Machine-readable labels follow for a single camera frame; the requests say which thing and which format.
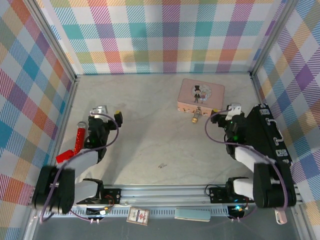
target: plaid wallpaper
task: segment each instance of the plaid wallpaper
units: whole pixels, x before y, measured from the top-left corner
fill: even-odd
[[[0,240],[18,237],[70,87],[23,0],[0,0]]]
[[[285,4],[37,1],[79,74],[247,72]]]
[[[257,84],[284,135],[293,179],[320,239],[320,1],[299,1]]]

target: cartoon couple illustration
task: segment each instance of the cartoon couple illustration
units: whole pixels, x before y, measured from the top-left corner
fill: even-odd
[[[203,90],[200,90],[200,85],[195,85],[195,95],[194,95],[194,102],[199,103],[199,100],[201,100],[201,103],[203,104],[204,101],[207,100],[207,93]]]

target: pink tin box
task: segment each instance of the pink tin box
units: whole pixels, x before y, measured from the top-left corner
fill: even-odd
[[[185,78],[178,97],[178,110],[195,113],[200,107],[203,116],[210,116],[212,110],[222,110],[224,94],[223,85]]]

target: white marble floor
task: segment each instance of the white marble floor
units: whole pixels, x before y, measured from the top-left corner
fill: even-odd
[[[206,136],[206,117],[194,124],[192,113],[178,111],[184,78],[224,85],[224,108],[232,102],[241,103],[248,114],[258,103],[247,74],[83,75],[61,151],[73,148],[76,125],[88,120],[90,109],[107,105],[111,116],[116,110],[122,111],[119,138],[103,160],[81,177],[102,179],[105,184],[163,185],[225,183],[228,177],[250,175],[226,153],[224,145]],[[213,138],[223,139],[222,128],[210,124],[208,129]]]

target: plaid wall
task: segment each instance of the plaid wall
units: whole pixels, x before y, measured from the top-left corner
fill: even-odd
[[[293,179],[320,239],[320,1],[299,1],[257,84],[284,135]]]
[[[15,240],[71,80],[23,0],[0,6],[0,240]]]
[[[250,69],[285,0],[38,3],[80,74],[214,73]]]

